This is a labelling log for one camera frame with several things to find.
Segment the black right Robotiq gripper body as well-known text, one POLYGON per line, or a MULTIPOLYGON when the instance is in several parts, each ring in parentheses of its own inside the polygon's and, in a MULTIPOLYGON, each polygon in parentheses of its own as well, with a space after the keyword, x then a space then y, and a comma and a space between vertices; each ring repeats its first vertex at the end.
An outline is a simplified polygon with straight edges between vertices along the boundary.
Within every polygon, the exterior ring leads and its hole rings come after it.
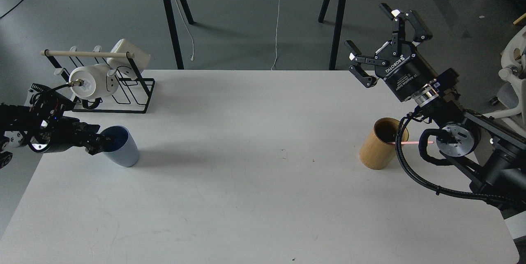
POLYGON ((387 63, 374 72, 385 81, 400 102, 405 102, 424 85, 436 79, 438 74, 418 53, 413 43, 402 42, 399 46, 401 53, 397 56, 393 56, 389 41, 376 51, 374 56, 387 63))

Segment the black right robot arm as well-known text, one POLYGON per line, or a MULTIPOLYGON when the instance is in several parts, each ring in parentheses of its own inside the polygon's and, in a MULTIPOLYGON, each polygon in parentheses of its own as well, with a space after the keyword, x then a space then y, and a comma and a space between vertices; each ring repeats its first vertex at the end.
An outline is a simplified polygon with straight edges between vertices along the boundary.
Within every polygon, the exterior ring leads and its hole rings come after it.
POLYGON ((372 56, 364 56, 350 40, 346 45, 350 50, 350 72, 364 87, 373 87, 382 80, 399 101, 413 99, 417 104, 402 118, 394 136, 396 156, 404 172, 436 195, 480 200, 499 210, 524 212, 525 138, 460 105, 455 87, 458 73, 449 68, 437 74, 417 50, 419 43, 432 38, 417 12, 401 12, 385 3, 380 8, 392 21, 391 39, 372 56), (422 132, 419 154, 430 164, 458 168, 471 181, 469 192, 436 185, 410 167, 401 137, 411 121, 436 123, 436 129, 422 132))

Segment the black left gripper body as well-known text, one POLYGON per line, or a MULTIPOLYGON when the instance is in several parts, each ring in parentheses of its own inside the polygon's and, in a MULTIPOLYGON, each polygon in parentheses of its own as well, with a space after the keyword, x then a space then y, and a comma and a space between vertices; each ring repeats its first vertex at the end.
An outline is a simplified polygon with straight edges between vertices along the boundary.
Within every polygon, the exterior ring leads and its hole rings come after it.
POLYGON ((53 127, 34 137, 32 151, 36 153, 63 152, 71 147, 81 147, 86 141, 88 124, 79 118, 65 116, 53 127))

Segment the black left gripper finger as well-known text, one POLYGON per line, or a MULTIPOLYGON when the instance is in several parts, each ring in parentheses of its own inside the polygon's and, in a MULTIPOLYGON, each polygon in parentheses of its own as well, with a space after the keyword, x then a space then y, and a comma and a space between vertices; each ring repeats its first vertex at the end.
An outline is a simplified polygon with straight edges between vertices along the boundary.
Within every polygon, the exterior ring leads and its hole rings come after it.
POLYGON ((85 151, 89 155, 97 155, 98 153, 105 152, 108 146, 107 141, 95 141, 95 142, 85 142, 84 147, 85 151))
POLYGON ((116 140, 116 137, 113 135, 107 135, 99 132, 100 125, 85 125, 86 131, 86 142, 89 144, 111 144, 116 140))

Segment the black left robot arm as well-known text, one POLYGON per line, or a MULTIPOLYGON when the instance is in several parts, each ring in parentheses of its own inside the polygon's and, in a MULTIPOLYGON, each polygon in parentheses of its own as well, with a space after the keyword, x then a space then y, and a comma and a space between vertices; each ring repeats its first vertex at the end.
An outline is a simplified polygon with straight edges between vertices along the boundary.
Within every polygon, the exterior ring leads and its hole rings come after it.
POLYGON ((10 147, 28 146, 39 154, 63 152, 71 147, 83 147, 90 155, 109 150, 115 136, 99 133, 99 125, 64 116, 73 110, 74 103, 59 90, 83 84, 82 80, 75 80, 49 88, 34 83, 24 105, 1 104, 1 167, 13 157, 10 147))

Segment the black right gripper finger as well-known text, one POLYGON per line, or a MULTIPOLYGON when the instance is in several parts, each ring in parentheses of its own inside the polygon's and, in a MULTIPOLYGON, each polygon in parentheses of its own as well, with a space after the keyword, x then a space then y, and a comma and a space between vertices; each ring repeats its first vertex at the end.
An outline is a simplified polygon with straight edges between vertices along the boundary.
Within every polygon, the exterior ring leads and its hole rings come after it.
POLYGON ((396 57, 398 54, 401 54, 402 45, 409 43, 406 39, 406 24, 413 27, 414 34, 411 43, 414 46, 432 39, 433 34, 431 30, 416 11, 402 12, 398 9, 391 9, 386 3, 380 3, 379 7, 393 22, 392 38, 388 42, 391 45, 392 56, 396 57))
POLYGON ((359 80, 359 82, 366 88, 371 88, 376 85, 378 80, 375 76, 368 75, 362 68, 363 64, 373 65, 376 67, 386 67, 387 60, 382 60, 377 57, 363 56, 359 48, 351 40, 346 40, 344 45, 350 50, 349 59, 351 60, 349 71, 359 80))

